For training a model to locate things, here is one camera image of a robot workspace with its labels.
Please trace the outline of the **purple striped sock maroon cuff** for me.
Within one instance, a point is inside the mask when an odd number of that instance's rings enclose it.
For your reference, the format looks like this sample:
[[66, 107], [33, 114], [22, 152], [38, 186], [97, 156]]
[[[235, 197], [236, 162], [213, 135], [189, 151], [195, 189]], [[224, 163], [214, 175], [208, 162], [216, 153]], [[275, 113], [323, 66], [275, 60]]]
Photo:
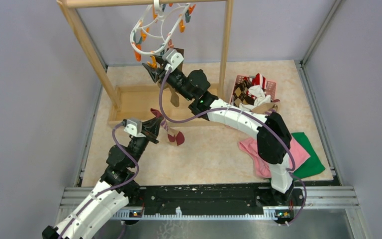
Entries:
[[150, 108], [150, 112], [157, 118], [161, 118], [160, 126], [166, 131], [169, 144], [173, 146], [180, 146], [185, 142], [185, 136], [181, 131], [173, 129], [168, 126], [168, 123], [162, 113], [154, 108]]

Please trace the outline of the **white round clip hanger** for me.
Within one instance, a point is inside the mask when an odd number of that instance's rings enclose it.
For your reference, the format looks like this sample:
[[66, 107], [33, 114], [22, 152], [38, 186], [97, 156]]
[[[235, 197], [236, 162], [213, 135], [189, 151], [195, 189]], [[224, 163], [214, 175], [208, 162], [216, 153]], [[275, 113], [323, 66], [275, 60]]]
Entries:
[[148, 63], [155, 67], [155, 57], [174, 47], [174, 33], [185, 31], [194, 9], [195, 4], [189, 2], [162, 4], [154, 0], [148, 5], [129, 35], [136, 61], [150, 57]]

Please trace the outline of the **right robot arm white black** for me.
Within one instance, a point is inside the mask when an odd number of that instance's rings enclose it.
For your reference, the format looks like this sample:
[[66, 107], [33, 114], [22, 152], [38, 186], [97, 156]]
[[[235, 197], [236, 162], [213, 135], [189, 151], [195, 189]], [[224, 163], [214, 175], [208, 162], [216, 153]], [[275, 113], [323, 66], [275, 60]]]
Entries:
[[186, 100], [191, 101], [189, 109], [193, 118], [222, 123], [254, 138], [257, 153], [267, 162], [271, 173], [272, 200], [285, 205], [292, 198], [295, 169], [294, 157], [290, 151], [292, 135], [282, 116], [277, 112], [267, 115], [244, 111], [229, 104], [209, 91], [211, 86], [202, 69], [185, 75], [175, 69], [172, 63], [156, 57], [156, 66], [144, 63], [154, 83], [168, 84]]

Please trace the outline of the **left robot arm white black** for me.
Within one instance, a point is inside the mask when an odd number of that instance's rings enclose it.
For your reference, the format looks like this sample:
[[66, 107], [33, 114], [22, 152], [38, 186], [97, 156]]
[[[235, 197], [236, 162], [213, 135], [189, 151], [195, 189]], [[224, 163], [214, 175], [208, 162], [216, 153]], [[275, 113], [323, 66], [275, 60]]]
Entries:
[[139, 201], [135, 178], [138, 160], [149, 143], [157, 144], [162, 116], [147, 121], [124, 119], [112, 130], [115, 145], [109, 150], [107, 168], [83, 201], [55, 226], [47, 226], [44, 239], [92, 239], [125, 206]]

